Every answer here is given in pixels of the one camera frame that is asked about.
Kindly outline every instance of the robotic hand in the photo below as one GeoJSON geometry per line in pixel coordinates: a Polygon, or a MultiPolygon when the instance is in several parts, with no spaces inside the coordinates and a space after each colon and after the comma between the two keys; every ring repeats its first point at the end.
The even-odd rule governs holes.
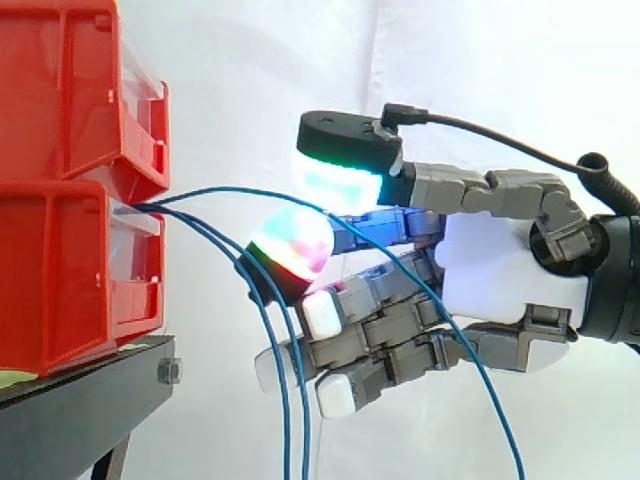
{"type": "MultiPolygon", "coordinates": [[[[345,220],[385,246],[416,245],[403,264],[452,316],[467,319],[464,333],[487,367],[539,370],[562,358],[579,335],[640,343],[640,218],[634,216],[640,208],[612,180],[604,157],[590,154],[581,162],[609,179],[595,182],[594,173],[581,180],[619,215],[589,220],[553,175],[480,175],[403,161],[397,126],[426,123],[420,119],[427,115],[395,105],[380,120],[309,112],[298,149],[383,175],[378,204],[400,207],[345,220]]],[[[333,230],[334,255],[368,248],[338,225],[333,230]]],[[[291,303],[304,333],[304,377],[317,378],[326,418],[354,413],[385,388],[469,360],[432,301],[391,262],[291,303]]],[[[280,348],[295,385],[290,345],[280,348]]],[[[256,371],[264,390],[275,388],[271,350],[256,357],[256,371]]]]}

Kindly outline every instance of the white backdrop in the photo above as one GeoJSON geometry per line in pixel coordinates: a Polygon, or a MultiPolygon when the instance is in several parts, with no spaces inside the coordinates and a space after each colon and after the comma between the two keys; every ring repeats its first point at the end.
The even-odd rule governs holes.
{"type": "MultiPolygon", "coordinates": [[[[234,184],[300,194],[290,175],[299,115],[377,113],[385,101],[478,121],[568,160],[601,151],[640,190],[633,9],[623,0],[121,0],[140,50],[171,86],[174,192],[234,184]]],[[[414,161],[546,170],[439,127],[405,138],[414,161]]],[[[568,181],[585,209],[602,209],[568,181]]],[[[184,207],[246,243],[277,204],[220,196],[184,207]]],[[[168,330],[185,376],[135,432],[124,478],[281,478],[279,400],[253,374],[267,341],[246,288],[181,225],[170,225],[167,255],[168,330]]],[[[630,350],[584,340],[539,374],[492,376],[530,480],[638,477],[640,359],[630,350]]],[[[324,422],[320,440],[318,479],[516,478],[467,365],[324,422]]]]}

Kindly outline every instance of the stacked storage bin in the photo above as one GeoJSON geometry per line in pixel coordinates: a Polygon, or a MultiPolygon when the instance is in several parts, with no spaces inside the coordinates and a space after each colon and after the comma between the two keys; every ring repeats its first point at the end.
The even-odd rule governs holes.
{"type": "Polygon", "coordinates": [[[114,0],[0,0],[0,371],[48,375],[163,323],[168,90],[114,0]]]}

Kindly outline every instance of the blue wire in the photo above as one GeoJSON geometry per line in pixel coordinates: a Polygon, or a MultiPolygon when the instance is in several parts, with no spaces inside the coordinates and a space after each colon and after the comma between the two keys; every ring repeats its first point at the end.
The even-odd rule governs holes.
{"type": "Polygon", "coordinates": [[[269,337],[269,343],[271,344],[271,349],[273,350],[273,354],[275,356],[276,362],[276,370],[278,373],[278,381],[280,383],[280,394],[282,396],[282,416],[283,416],[283,428],[284,428],[284,479],[290,480],[291,478],[291,406],[289,405],[289,392],[287,391],[287,379],[284,373],[284,363],[282,361],[282,354],[280,353],[280,349],[278,346],[278,341],[276,339],[275,333],[273,331],[273,327],[271,326],[269,315],[267,314],[267,310],[265,308],[264,302],[261,300],[260,294],[258,292],[258,287],[255,282],[251,278],[251,275],[247,271],[247,269],[242,265],[238,259],[236,259],[231,251],[227,247],[225,247],[220,240],[216,238],[217,231],[211,227],[206,222],[200,220],[193,215],[188,215],[182,212],[173,211],[166,207],[162,207],[160,205],[139,205],[138,206],[141,211],[147,212],[157,212],[162,213],[164,215],[170,215],[174,218],[180,220],[185,223],[193,230],[198,232],[200,235],[205,237],[211,243],[213,243],[218,249],[234,264],[234,266],[240,272],[242,278],[245,279],[247,284],[249,285],[249,289],[253,293],[253,297],[256,299],[256,303],[258,305],[258,310],[260,311],[260,316],[262,317],[262,322],[264,323],[265,330],[267,331],[267,336],[269,337]]]}
{"type": "Polygon", "coordinates": [[[341,218],[337,217],[336,215],[333,215],[332,213],[329,213],[329,212],[325,211],[323,208],[321,208],[321,207],[319,207],[317,205],[314,205],[313,203],[309,203],[309,202],[306,202],[306,201],[301,200],[299,198],[293,197],[291,195],[286,195],[286,194],[277,193],[277,192],[271,192],[271,191],[268,191],[268,190],[259,190],[259,189],[255,189],[255,188],[246,188],[246,187],[212,187],[212,188],[204,188],[204,189],[201,189],[201,190],[194,190],[192,192],[187,192],[187,193],[183,193],[181,195],[176,195],[176,196],[173,196],[173,197],[165,198],[165,199],[162,199],[162,200],[156,202],[156,204],[157,205],[164,205],[164,204],[167,204],[167,203],[173,203],[173,202],[177,202],[177,201],[180,201],[180,200],[185,200],[187,198],[192,198],[192,197],[196,197],[196,196],[200,196],[200,195],[207,195],[207,194],[210,194],[210,193],[221,193],[221,192],[244,193],[244,194],[249,194],[249,195],[258,195],[258,196],[262,196],[262,197],[279,198],[281,200],[286,200],[288,202],[296,203],[298,205],[302,205],[304,207],[311,208],[312,210],[315,210],[316,212],[320,212],[320,213],[328,216],[331,220],[333,220],[335,223],[340,225],[342,228],[344,228],[344,229],[348,230],[349,232],[351,232],[352,234],[354,234],[356,237],[358,237],[361,240],[367,242],[369,245],[373,246],[374,248],[380,250],[400,270],[402,270],[405,273],[405,275],[407,275],[407,277],[409,277],[416,285],[418,285],[420,287],[420,289],[424,293],[426,293],[427,296],[433,301],[433,304],[435,305],[436,309],[438,310],[438,313],[451,326],[451,329],[455,332],[456,336],[458,337],[458,339],[460,340],[460,342],[464,346],[465,350],[470,355],[474,365],[478,369],[478,372],[480,373],[480,377],[482,378],[482,382],[484,383],[484,385],[485,385],[485,387],[487,389],[487,392],[489,393],[489,397],[491,398],[491,402],[492,402],[493,407],[494,407],[494,409],[496,411],[496,414],[498,416],[498,419],[500,421],[502,429],[504,430],[504,434],[505,434],[505,436],[507,438],[507,442],[509,443],[509,448],[511,449],[511,453],[513,455],[513,459],[514,459],[514,462],[516,464],[516,469],[518,471],[518,478],[519,478],[519,480],[525,480],[524,465],[522,463],[522,458],[520,456],[520,451],[518,450],[518,445],[516,443],[516,440],[515,440],[515,437],[513,435],[513,432],[511,431],[511,427],[509,426],[509,421],[507,420],[507,417],[506,417],[506,415],[504,413],[504,410],[502,409],[502,404],[500,403],[500,399],[498,398],[498,394],[496,393],[495,388],[493,387],[493,384],[491,383],[491,379],[489,378],[489,375],[487,374],[487,372],[485,370],[485,367],[484,367],[484,365],[482,363],[482,360],[480,359],[478,354],[475,352],[475,350],[473,349],[473,347],[469,343],[469,340],[467,340],[467,337],[464,335],[464,333],[462,332],[462,330],[460,329],[458,324],[453,320],[453,318],[451,318],[451,315],[449,315],[449,312],[447,312],[444,304],[442,303],[442,300],[436,295],[436,293],[426,283],[424,283],[422,280],[420,280],[420,278],[418,278],[415,274],[413,274],[413,272],[411,272],[407,267],[405,267],[404,264],[400,261],[400,259],[398,259],[398,257],[396,257],[389,249],[385,248],[383,245],[381,245],[380,243],[376,242],[372,238],[369,238],[367,235],[365,235],[362,232],[360,232],[357,228],[353,227],[352,225],[349,225],[348,223],[346,223],[344,220],[342,220],[341,218]]]}
{"type": "Polygon", "coordinates": [[[190,218],[192,221],[197,222],[203,228],[207,229],[213,235],[217,236],[227,244],[229,244],[232,248],[234,248],[238,253],[244,255],[249,262],[260,272],[260,275],[266,280],[269,288],[274,293],[276,297],[276,302],[280,306],[280,310],[282,311],[282,316],[284,317],[284,323],[287,327],[287,332],[289,333],[289,340],[291,342],[292,350],[293,350],[293,362],[295,366],[296,378],[298,380],[298,387],[300,389],[300,398],[302,402],[302,422],[303,422],[303,439],[302,439],[302,479],[309,479],[309,466],[311,461],[311,408],[309,407],[309,396],[307,394],[306,387],[306,379],[304,378],[304,365],[302,363],[302,355],[300,353],[300,345],[298,343],[298,336],[295,332],[295,328],[293,327],[293,322],[291,320],[291,316],[289,315],[289,310],[287,308],[286,302],[280,289],[275,284],[271,275],[267,270],[262,266],[260,261],[253,255],[251,252],[242,248],[236,242],[231,240],[229,237],[222,234],[220,231],[213,228],[208,223],[200,220],[197,217],[194,217],[189,214],[184,214],[187,218],[190,218]]]}

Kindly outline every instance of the black cable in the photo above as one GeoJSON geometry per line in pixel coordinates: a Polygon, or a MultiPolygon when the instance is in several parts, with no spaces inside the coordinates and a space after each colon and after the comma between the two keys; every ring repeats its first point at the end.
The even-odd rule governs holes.
{"type": "Polygon", "coordinates": [[[620,180],[608,171],[609,162],[599,153],[587,153],[580,157],[578,165],[591,169],[604,169],[598,175],[578,174],[584,189],[596,197],[616,215],[629,217],[640,212],[640,200],[620,180]]]}
{"type": "Polygon", "coordinates": [[[575,173],[578,175],[585,190],[611,208],[616,215],[631,216],[640,213],[640,200],[638,200],[638,197],[609,172],[609,162],[599,153],[583,155],[578,163],[573,165],[490,128],[459,118],[433,114],[424,108],[410,105],[386,104],[380,123],[383,127],[396,133],[400,125],[435,123],[480,135],[565,172],[575,173]]]}
{"type": "Polygon", "coordinates": [[[490,140],[502,143],[508,147],[511,147],[519,152],[529,155],[537,160],[540,160],[547,165],[564,170],[565,172],[575,173],[577,175],[599,175],[608,170],[608,165],[598,168],[589,168],[583,165],[573,165],[571,163],[564,162],[558,158],[555,158],[547,153],[544,153],[536,148],[533,148],[525,143],[515,140],[511,137],[503,135],[502,133],[491,130],[490,128],[476,125],[475,123],[460,120],[459,118],[447,117],[445,115],[429,114],[428,123],[435,123],[437,125],[447,125],[449,127],[459,128],[467,132],[475,133],[490,140]]]}

